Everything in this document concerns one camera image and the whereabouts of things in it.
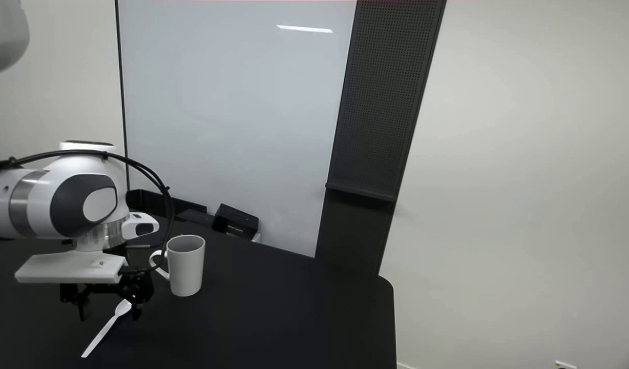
white plastic spoon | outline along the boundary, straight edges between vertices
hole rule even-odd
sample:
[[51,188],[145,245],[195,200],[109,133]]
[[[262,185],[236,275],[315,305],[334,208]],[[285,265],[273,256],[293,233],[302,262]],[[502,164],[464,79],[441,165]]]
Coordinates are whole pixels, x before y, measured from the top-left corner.
[[128,300],[123,300],[120,303],[118,303],[118,305],[116,306],[116,309],[114,310],[114,317],[112,317],[106,323],[103,329],[101,329],[101,332],[98,332],[98,334],[95,336],[94,341],[92,341],[92,343],[90,343],[89,346],[87,346],[87,350],[85,350],[85,352],[82,353],[82,358],[85,358],[89,356],[90,353],[92,353],[92,351],[94,350],[94,348],[96,348],[96,346],[101,341],[101,339],[103,339],[103,337],[106,336],[106,334],[108,333],[112,325],[114,325],[114,322],[116,322],[116,319],[118,319],[119,317],[121,317],[122,315],[130,311],[130,309],[132,309],[132,304],[128,302]]

black box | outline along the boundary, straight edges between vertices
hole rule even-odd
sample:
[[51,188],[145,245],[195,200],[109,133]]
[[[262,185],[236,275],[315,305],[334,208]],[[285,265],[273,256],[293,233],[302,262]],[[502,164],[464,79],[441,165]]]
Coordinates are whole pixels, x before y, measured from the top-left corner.
[[258,233],[258,226],[258,217],[223,203],[214,215],[212,229],[217,232],[253,240],[253,237]]

black cable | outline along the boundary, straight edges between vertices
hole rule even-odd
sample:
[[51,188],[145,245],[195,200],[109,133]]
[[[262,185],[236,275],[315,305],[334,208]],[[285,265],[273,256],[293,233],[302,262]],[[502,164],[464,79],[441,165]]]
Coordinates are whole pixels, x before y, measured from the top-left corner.
[[171,198],[171,195],[169,194],[169,187],[164,185],[164,182],[162,182],[162,179],[157,175],[157,173],[155,173],[155,171],[151,170],[151,168],[148,168],[148,166],[145,166],[136,160],[130,159],[129,157],[120,156],[118,154],[113,154],[111,152],[99,151],[99,150],[57,150],[57,151],[43,152],[40,154],[34,154],[31,156],[22,157],[21,159],[15,159],[14,157],[10,157],[10,163],[8,165],[8,168],[15,168],[16,166],[22,166],[24,164],[32,163],[34,161],[39,161],[41,159],[48,159],[49,157],[59,157],[59,156],[69,156],[69,155],[94,155],[94,156],[101,156],[103,157],[103,159],[107,159],[108,157],[117,159],[118,161],[122,161],[123,163],[128,164],[128,166],[139,171],[146,178],[148,178],[148,180],[150,180],[153,183],[153,185],[155,185],[155,187],[157,187],[160,190],[160,193],[162,194],[164,198],[164,208],[165,208],[166,217],[167,217],[167,227],[164,234],[164,238],[162,239],[162,243],[158,243],[157,245],[155,245],[156,247],[158,245],[162,246],[162,253],[160,254],[160,262],[158,262],[155,266],[152,266],[151,268],[137,269],[135,271],[120,271],[120,273],[121,274],[147,273],[150,271],[154,271],[155,269],[158,269],[164,262],[164,255],[166,253],[166,243],[169,241],[169,238],[171,237],[171,231],[174,227],[174,217],[176,215],[176,212],[174,210],[173,199]]

electrical outlet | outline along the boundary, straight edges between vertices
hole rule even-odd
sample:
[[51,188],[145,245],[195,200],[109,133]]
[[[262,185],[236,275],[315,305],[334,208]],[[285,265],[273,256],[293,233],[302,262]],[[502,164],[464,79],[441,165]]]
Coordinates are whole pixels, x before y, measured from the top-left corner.
[[556,369],[577,369],[575,365],[556,360]]

white mug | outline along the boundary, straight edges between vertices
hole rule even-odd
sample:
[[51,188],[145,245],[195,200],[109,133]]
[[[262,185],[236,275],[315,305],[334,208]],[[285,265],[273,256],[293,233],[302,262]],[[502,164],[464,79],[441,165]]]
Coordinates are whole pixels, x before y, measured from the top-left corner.
[[[149,257],[149,263],[155,266],[153,257],[162,254],[157,250]],[[169,260],[169,273],[155,269],[171,283],[171,292],[179,297],[192,296],[203,280],[203,262],[205,261],[205,240],[195,234],[181,234],[166,243],[164,257]]]

